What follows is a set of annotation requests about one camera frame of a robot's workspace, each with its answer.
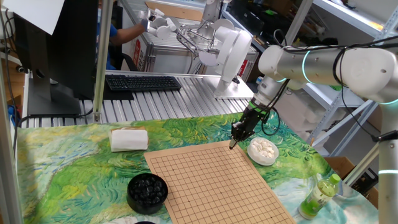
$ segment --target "bowl of black stones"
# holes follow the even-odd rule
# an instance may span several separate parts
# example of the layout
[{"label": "bowl of black stones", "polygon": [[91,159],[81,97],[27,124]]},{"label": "bowl of black stones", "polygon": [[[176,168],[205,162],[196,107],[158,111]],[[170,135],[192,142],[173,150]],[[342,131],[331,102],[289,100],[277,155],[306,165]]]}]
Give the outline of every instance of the bowl of black stones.
[{"label": "bowl of black stones", "polygon": [[150,215],[162,208],[167,198],[167,184],[155,174],[139,174],[127,186],[127,203],[137,213]]}]

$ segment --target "patterned tablecloth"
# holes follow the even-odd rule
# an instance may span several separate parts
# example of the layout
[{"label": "patterned tablecloth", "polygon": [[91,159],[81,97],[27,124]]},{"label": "patterned tablecloth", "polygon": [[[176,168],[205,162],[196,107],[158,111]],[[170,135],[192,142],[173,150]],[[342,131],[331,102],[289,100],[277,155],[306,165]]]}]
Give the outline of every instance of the patterned tablecloth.
[{"label": "patterned tablecloth", "polygon": [[[231,122],[241,114],[204,118],[89,124],[56,128],[28,128],[18,133],[17,171],[26,223],[170,223],[165,207],[142,216],[126,202],[127,184],[137,174],[150,172],[144,151],[111,152],[108,132],[125,126],[145,126],[147,151],[171,149],[230,139]],[[277,119],[266,129],[272,132]],[[313,148],[285,124],[275,136],[265,136],[260,125],[250,139],[239,143],[246,152],[254,137],[270,139],[279,148],[276,163],[254,166],[297,223],[310,223],[297,207],[316,184],[333,170]],[[340,184],[339,195],[312,223],[377,223],[378,211],[359,193]]]}]

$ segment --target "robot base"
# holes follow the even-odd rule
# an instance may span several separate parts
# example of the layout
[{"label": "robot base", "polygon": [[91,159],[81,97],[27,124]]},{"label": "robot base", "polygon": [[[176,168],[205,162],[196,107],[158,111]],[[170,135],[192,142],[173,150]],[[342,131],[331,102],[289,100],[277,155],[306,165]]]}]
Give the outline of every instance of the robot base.
[{"label": "robot base", "polygon": [[214,92],[217,88],[218,83],[220,82],[220,78],[216,77],[203,77],[202,83],[207,86],[210,92],[213,94],[216,99],[251,99],[253,98],[254,93],[251,89],[246,85],[246,83],[239,78],[240,83],[236,84],[235,82],[231,82],[229,87],[220,95],[215,95]]}]

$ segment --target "bowl of white stones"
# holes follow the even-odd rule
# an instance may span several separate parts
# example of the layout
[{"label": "bowl of white stones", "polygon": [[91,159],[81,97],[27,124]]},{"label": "bowl of white stones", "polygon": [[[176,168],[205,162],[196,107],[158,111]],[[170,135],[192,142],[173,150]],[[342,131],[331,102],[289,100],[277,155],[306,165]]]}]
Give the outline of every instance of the bowl of white stones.
[{"label": "bowl of white stones", "polygon": [[265,138],[254,138],[248,147],[248,154],[254,162],[263,166],[271,166],[279,156],[274,143]]}]

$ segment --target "keyboard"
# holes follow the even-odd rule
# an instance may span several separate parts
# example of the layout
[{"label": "keyboard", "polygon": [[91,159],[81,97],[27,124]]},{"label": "keyboard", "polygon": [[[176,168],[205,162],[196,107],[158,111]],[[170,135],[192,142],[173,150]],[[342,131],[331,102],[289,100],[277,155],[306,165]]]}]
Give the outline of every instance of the keyboard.
[{"label": "keyboard", "polygon": [[174,77],[127,77],[125,75],[105,75],[112,91],[156,91],[179,90],[181,85]]}]

